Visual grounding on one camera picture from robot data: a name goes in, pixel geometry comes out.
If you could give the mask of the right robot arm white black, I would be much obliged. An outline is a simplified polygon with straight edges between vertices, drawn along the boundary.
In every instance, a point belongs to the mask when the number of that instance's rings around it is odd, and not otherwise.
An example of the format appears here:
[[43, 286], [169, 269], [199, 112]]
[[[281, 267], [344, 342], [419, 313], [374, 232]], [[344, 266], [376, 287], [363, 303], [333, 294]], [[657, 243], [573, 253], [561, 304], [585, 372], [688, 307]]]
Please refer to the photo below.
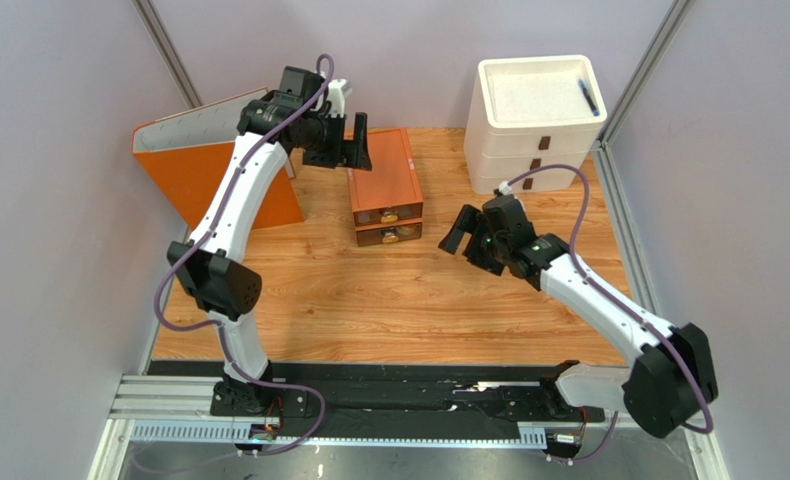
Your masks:
[[570, 407], [628, 414], [649, 435], [664, 438], [702, 414], [713, 429], [710, 404], [719, 396], [711, 347], [697, 325], [676, 326], [607, 285], [575, 253], [571, 241], [539, 235], [520, 200], [498, 195], [461, 208], [440, 250], [461, 251], [467, 262], [494, 275], [509, 272], [561, 302], [621, 355], [622, 367], [572, 362], [550, 381]]

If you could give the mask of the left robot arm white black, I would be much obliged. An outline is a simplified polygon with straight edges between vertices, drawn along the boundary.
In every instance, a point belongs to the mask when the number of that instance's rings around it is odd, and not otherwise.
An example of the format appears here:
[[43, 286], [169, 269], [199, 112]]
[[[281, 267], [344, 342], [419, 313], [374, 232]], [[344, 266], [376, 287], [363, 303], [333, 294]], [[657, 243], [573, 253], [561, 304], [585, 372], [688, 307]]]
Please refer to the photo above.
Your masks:
[[241, 109], [232, 157], [206, 214], [186, 242], [168, 247], [168, 275], [205, 312], [224, 356], [210, 407], [214, 416], [274, 412], [286, 390], [273, 382], [258, 336], [254, 308], [263, 282], [244, 266], [245, 249], [266, 194], [294, 150], [302, 150], [308, 166], [371, 170], [365, 113], [356, 114], [352, 138], [345, 136], [351, 93], [348, 80], [322, 67], [285, 68], [277, 89]]

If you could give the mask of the orange makeup drawer box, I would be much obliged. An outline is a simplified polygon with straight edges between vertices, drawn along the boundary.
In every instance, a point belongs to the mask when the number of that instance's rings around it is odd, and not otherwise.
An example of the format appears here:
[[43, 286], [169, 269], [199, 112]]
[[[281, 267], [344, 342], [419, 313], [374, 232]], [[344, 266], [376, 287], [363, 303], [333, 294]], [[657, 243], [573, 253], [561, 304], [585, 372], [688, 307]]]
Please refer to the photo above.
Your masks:
[[424, 198], [406, 129], [368, 134], [370, 171], [347, 172], [356, 243], [394, 244], [422, 236]]

